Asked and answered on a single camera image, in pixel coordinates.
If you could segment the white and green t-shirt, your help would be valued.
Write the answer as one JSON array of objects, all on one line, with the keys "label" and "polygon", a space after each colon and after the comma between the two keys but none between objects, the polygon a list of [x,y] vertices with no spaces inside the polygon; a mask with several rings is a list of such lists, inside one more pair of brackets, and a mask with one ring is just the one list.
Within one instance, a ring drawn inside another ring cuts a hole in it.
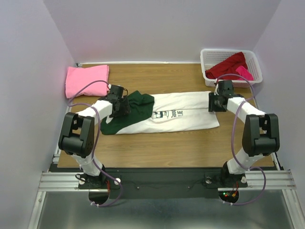
[{"label": "white and green t-shirt", "polygon": [[208,91],[170,94],[141,94],[127,100],[131,112],[101,121],[103,135],[167,133],[219,127],[214,112],[208,111]]}]

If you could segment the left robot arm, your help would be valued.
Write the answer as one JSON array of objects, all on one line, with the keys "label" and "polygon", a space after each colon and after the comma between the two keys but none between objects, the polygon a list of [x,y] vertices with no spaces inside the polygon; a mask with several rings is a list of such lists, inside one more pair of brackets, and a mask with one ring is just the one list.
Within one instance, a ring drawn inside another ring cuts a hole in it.
[{"label": "left robot arm", "polygon": [[104,165],[94,155],[98,136],[95,127],[101,127],[104,118],[128,115],[131,110],[127,99],[128,90],[117,85],[108,86],[110,91],[94,104],[85,104],[80,112],[66,113],[59,137],[59,149],[77,161],[82,174],[76,175],[79,189],[100,189],[107,184]]}]

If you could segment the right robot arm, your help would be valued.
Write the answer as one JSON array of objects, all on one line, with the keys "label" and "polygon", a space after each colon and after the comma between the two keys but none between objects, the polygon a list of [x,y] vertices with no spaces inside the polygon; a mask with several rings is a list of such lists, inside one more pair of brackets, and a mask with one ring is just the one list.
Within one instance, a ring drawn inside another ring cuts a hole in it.
[{"label": "right robot arm", "polygon": [[[209,112],[231,112],[234,124],[231,133],[233,158],[225,162],[219,180],[222,185],[241,181],[244,173],[258,160],[277,152],[280,147],[279,120],[276,114],[267,114],[242,95],[234,92],[231,80],[218,81],[214,92],[209,93]],[[242,148],[234,151],[234,134],[237,120],[244,123]]]}]

